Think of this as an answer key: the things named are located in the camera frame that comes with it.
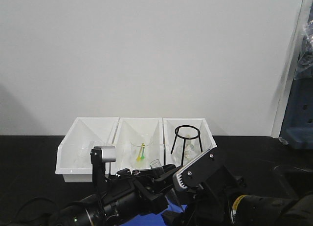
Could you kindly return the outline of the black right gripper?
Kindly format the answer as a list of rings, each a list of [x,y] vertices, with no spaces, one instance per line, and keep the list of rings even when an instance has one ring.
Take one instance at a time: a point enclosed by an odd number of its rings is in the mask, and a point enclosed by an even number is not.
[[[167,226],[233,226],[232,205],[242,193],[238,179],[225,166],[221,148],[206,150],[171,174],[174,189],[190,193],[183,213],[166,210],[162,219]]]

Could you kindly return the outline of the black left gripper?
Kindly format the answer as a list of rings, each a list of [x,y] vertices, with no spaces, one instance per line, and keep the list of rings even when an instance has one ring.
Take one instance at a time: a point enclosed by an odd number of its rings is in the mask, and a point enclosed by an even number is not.
[[[134,215],[159,214],[166,209],[180,212],[180,201],[174,190],[172,175],[178,168],[173,164],[149,169],[124,168],[115,174],[118,186],[129,183],[134,188],[128,212]]]

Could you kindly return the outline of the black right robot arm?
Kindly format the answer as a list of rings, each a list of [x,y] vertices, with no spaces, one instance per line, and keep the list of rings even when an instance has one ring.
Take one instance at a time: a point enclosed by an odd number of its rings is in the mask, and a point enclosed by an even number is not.
[[[225,153],[206,150],[170,177],[176,191],[193,190],[182,213],[166,210],[167,226],[311,226],[313,194],[293,200],[247,194],[225,166]]]

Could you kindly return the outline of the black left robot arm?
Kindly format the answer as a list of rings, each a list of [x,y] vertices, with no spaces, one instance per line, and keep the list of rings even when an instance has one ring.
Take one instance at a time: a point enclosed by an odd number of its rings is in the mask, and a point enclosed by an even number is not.
[[[53,213],[15,221],[18,226],[120,226],[138,215],[166,210],[173,188],[173,164],[143,170],[124,168],[106,178],[107,186]]]

